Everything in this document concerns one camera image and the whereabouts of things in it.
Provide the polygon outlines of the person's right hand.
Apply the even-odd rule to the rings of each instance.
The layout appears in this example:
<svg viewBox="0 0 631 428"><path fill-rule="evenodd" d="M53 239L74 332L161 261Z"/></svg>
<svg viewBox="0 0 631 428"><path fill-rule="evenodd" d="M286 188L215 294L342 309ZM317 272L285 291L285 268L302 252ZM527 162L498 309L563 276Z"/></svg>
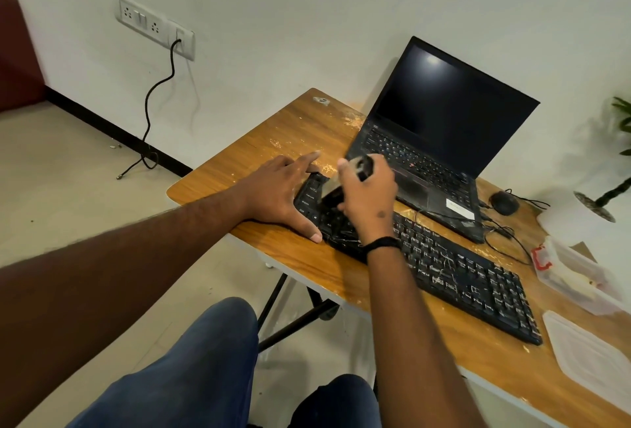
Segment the person's right hand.
<svg viewBox="0 0 631 428"><path fill-rule="evenodd" d="M351 221L362 244L383 236L393 236L392 214L398 192L394 172L383 155L370 155L374 172L337 208Z"/></svg>

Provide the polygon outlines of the person's left hand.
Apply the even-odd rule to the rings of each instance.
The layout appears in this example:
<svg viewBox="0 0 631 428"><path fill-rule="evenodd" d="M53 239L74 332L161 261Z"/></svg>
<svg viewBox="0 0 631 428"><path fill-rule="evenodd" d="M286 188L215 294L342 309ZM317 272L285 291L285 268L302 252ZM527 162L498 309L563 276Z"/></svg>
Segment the person's left hand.
<svg viewBox="0 0 631 428"><path fill-rule="evenodd" d="M296 160L278 155L237 182L235 192L244 203L244 218L285 226L284 210L296 209L295 190L305 176L318 172L314 162L319 157L320 151L301 155Z"/></svg>

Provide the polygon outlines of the black grey cleaning brush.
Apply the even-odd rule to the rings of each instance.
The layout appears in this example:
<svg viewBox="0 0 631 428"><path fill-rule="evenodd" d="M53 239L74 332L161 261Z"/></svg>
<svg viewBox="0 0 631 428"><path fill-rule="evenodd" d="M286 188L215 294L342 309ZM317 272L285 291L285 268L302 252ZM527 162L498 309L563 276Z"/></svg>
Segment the black grey cleaning brush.
<svg viewBox="0 0 631 428"><path fill-rule="evenodd" d="M349 160L348 165L360 182L365 181L374 172L374 160L368 154ZM321 186L319 204L324 208L336 208L342 202L344 202L343 186L339 174L336 174Z"/></svg>

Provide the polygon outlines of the black computer keyboard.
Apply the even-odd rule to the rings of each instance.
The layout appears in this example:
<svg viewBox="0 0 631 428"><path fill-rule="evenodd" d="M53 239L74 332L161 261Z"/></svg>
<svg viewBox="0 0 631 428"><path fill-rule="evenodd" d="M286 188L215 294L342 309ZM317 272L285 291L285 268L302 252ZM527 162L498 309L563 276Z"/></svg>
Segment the black computer keyboard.
<svg viewBox="0 0 631 428"><path fill-rule="evenodd" d="M310 174L297 191L294 206L318 227L325 243L366 264L367 255L349 219L319 201L326 181L320 173ZM420 289L522 342L543 344L516 273L397 212L393 233Z"/></svg>

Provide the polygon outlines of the person's right forearm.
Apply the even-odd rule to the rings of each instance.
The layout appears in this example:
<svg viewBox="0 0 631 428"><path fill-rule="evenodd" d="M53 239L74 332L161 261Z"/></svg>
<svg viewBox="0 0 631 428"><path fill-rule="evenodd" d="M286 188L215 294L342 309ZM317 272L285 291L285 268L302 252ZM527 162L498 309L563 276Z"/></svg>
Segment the person's right forearm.
<svg viewBox="0 0 631 428"><path fill-rule="evenodd" d="M398 248L368 253L384 428L486 428Z"/></svg>

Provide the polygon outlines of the person's left forearm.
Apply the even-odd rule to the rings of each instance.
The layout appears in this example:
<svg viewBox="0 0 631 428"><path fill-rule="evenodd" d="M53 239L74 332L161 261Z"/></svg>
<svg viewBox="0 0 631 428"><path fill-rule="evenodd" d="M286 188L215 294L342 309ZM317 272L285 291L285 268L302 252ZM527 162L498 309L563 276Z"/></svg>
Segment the person's left forearm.
<svg viewBox="0 0 631 428"><path fill-rule="evenodd" d="M246 215L232 188L0 268L0 428L20 424Z"/></svg>

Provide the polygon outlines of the black wristband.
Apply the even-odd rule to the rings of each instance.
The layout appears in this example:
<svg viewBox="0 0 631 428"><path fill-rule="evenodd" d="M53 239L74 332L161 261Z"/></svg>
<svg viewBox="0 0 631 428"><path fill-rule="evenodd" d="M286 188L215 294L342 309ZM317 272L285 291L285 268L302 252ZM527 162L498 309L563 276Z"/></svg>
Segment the black wristband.
<svg viewBox="0 0 631 428"><path fill-rule="evenodd" d="M368 244L362 245L362 251L365 255L368 255L373 250L379 248L396 248L398 250L401 250L401 243L399 239L393 236L383 236Z"/></svg>

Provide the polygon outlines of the black laptop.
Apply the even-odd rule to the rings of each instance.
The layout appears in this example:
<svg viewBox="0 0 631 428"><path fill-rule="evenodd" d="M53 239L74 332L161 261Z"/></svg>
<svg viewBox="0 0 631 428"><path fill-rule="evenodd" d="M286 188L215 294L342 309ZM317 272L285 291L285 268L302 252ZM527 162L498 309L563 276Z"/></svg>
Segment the black laptop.
<svg viewBox="0 0 631 428"><path fill-rule="evenodd" d="M413 36L345 157L383 155L398 201L483 244L477 177L539 105Z"/></svg>

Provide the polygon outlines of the black computer mouse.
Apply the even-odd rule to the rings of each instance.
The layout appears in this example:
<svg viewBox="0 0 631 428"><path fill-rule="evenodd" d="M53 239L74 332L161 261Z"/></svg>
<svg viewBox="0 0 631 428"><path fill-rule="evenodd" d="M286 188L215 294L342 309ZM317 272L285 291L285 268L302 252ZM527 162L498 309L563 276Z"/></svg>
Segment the black computer mouse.
<svg viewBox="0 0 631 428"><path fill-rule="evenodd" d="M504 217L514 215L520 207L516 196L507 191L497 191L493 193L488 201L492 209Z"/></svg>

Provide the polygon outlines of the person's right leg blue jeans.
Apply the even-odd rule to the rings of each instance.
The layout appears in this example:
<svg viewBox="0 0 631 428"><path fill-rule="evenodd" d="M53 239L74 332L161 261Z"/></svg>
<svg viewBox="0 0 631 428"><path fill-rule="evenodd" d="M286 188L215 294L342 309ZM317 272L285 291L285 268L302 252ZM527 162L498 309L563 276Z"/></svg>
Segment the person's right leg blue jeans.
<svg viewBox="0 0 631 428"><path fill-rule="evenodd" d="M343 374L305 398L288 428L382 428L377 397L366 380Z"/></svg>

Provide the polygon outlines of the person's leg blue jeans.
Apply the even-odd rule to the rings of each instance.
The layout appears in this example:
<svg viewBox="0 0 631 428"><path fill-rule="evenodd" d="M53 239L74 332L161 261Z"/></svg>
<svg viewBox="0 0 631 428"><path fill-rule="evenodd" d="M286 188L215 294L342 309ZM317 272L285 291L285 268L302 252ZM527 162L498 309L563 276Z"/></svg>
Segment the person's leg blue jeans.
<svg viewBox="0 0 631 428"><path fill-rule="evenodd" d="M210 306L164 356L111 384L66 428L246 428L257 332L244 299Z"/></svg>
<svg viewBox="0 0 631 428"><path fill-rule="evenodd" d="M377 397L366 380L343 374L305 398L288 428L382 428Z"/></svg>

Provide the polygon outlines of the person's left leg blue jeans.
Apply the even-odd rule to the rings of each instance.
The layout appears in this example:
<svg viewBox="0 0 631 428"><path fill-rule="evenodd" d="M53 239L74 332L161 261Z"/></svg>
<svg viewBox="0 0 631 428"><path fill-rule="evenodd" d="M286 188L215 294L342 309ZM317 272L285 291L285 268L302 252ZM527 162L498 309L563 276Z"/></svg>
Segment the person's left leg blue jeans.
<svg viewBox="0 0 631 428"><path fill-rule="evenodd" d="M244 299L210 306L164 356L111 384L66 428L246 428L257 332Z"/></svg>

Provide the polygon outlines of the clear container with red clip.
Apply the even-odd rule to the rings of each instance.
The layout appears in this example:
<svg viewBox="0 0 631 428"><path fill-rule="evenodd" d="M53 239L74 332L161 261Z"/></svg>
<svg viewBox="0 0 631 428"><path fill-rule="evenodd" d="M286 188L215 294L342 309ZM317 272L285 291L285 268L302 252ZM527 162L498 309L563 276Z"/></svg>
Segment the clear container with red clip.
<svg viewBox="0 0 631 428"><path fill-rule="evenodd" d="M595 316L631 315L613 272L551 236L531 250L539 281Z"/></svg>

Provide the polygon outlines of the green potted plant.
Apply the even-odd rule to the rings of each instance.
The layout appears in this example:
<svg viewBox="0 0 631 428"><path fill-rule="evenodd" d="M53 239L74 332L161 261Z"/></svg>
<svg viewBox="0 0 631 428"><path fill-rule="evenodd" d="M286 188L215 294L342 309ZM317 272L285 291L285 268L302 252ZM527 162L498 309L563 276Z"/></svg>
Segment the green potted plant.
<svg viewBox="0 0 631 428"><path fill-rule="evenodd" d="M623 98L614 96L611 98L610 105L614 108L615 111L618 111L622 114L622 119L620 119L618 122L619 131L631 136L631 102ZM586 208L590 213L592 213L599 219L608 222L609 224L615 224L617 221L615 217L607 210L606 206L615 198L626 193L627 190L629 190L630 188L631 176L628 176L617 186L603 193L595 200L579 191L574 191L573 196L580 203L580 205Z"/></svg>

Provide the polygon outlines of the black table leg frame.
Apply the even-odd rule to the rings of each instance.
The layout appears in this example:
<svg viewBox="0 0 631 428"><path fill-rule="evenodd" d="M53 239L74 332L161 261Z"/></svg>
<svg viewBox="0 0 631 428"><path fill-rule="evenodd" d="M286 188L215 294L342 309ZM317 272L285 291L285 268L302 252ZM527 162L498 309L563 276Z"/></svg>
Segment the black table leg frame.
<svg viewBox="0 0 631 428"><path fill-rule="evenodd" d="M257 319L258 331L262 329L287 279L288 275L282 273L272 293L270 294L270 297L264 305L260 316ZM289 325L287 325L286 327L265 338L262 342L259 342L258 353L265 352L269 348L285 340L289 336L295 334L296 332L300 331L301 329L305 328L316 320L329 321L335 317L340 308L339 304L336 304L330 299L322 299L317 291L309 287L307 288L307 291L312 303L311 310L302 314L296 320L289 323Z"/></svg>

